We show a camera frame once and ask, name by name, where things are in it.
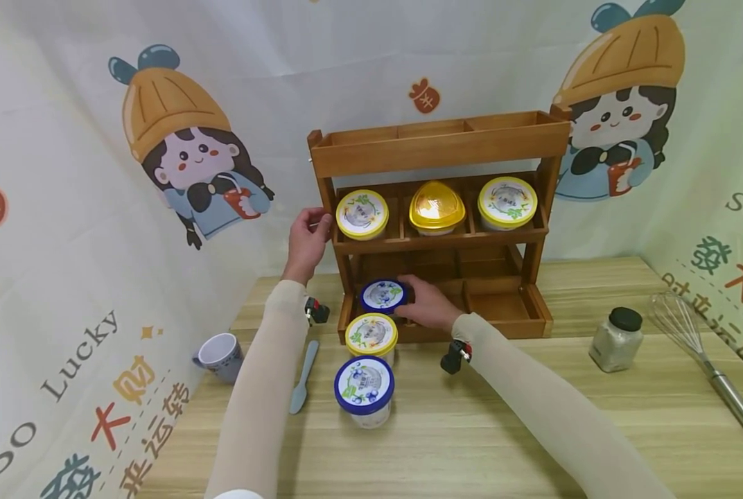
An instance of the yellow knitted hat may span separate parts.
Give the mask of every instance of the yellow knitted hat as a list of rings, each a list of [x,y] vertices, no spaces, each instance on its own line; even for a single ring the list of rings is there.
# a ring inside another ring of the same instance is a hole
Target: yellow knitted hat
[[[202,86],[183,73],[151,67],[133,75],[123,104],[130,152],[141,163],[171,133],[206,127],[230,131],[230,122]]]
[[[603,33],[571,65],[554,104],[567,107],[641,85],[675,88],[685,69],[685,41],[667,15],[634,17]]]

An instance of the black lid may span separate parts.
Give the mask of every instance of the black lid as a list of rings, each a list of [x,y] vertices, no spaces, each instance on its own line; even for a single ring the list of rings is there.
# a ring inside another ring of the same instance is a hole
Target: black lid
[[[609,316],[610,324],[624,331],[638,331],[643,325],[643,317],[638,312],[625,308],[625,306],[616,306]]]

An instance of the wooden organizer rack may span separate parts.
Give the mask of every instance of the wooden organizer rack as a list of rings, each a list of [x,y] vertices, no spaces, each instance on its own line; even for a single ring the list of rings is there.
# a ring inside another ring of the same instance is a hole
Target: wooden organizer rack
[[[552,316],[536,287],[541,254],[554,200],[560,161],[570,133],[568,111],[475,116],[456,120],[367,128],[308,135],[308,147],[324,208],[356,189],[371,189],[386,199],[390,216],[385,236],[356,241],[336,229],[333,247],[344,301],[338,319],[339,340],[362,314],[358,294],[373,279],[412,273],[438,286],[455,305],[485,317],[508,338],[541,338],[551,332]],[[423,182],[353,186],[336,190],[334,177],[388,173],[441,166],[540,158],[534,171],[507,173],[529,182],[538,194],[538,210],[529,224],[513,231],[487,231],[480,222],[477,195],[497,175],[440,179],[462,196],[466,220],[446,236],[420,236],[410,226],[410,199]],[[516,245],[524,243],[524,256]],[[443,342],[444,331],[406,322],[399,342]]]

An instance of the beige arm sleeve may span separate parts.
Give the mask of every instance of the beige arm sleeve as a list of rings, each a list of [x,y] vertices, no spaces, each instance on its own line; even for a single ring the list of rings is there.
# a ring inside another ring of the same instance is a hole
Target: beige arm sleeve
[[[470,343],[471,367],[589,499],[674,497],[602,411],[485,319],[461,315],[452,336]]]
[[[277,462],[308,320],[305,288],[281,281],[266,300],[225,411],[206,499],[233,489],[277,497]]]

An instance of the ice cream cup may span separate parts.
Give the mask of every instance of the ice cream cup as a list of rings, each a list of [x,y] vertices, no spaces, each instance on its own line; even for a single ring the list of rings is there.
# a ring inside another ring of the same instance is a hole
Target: ice cream cup
[[[375,356],[394,364],[394,348],[399,332],[391,317],[380,313],[363,314],[347,326],[347,348],[352,357]]]
[[[368,283],[360,293],[360,305],[368,313],[387,315],[397,319],[394,310],[408,302],[408,289],[392,279],[379,279]]]
[[[482,188],[477,208],[487,230],[511,231],[532,220],[538,209],[538,196],[524,180],[498,177]]]
[[[335,210],[335,220],[344,235],[357,241],[385,235],[388,205],[383,196],[368,189],[346,194]]]
[[[410,200],[408,217],[422,236],[445,236],[466,220],[466,206],[449,185],[430,180]]]
[[[381,358],[351,359],[338,370],[333,387],[338,405],[365,430],[382,426],[391,415],[394,373]]]

